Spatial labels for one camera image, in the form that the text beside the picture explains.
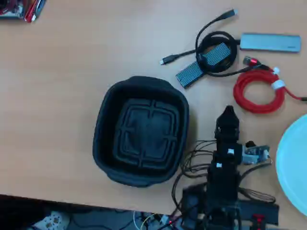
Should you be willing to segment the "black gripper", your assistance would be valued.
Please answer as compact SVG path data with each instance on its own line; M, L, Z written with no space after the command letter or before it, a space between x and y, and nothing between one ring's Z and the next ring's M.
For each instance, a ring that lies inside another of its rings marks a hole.
M232 105L226 106L216 120L214 137L218 142L236 143L239 140L239 119Z

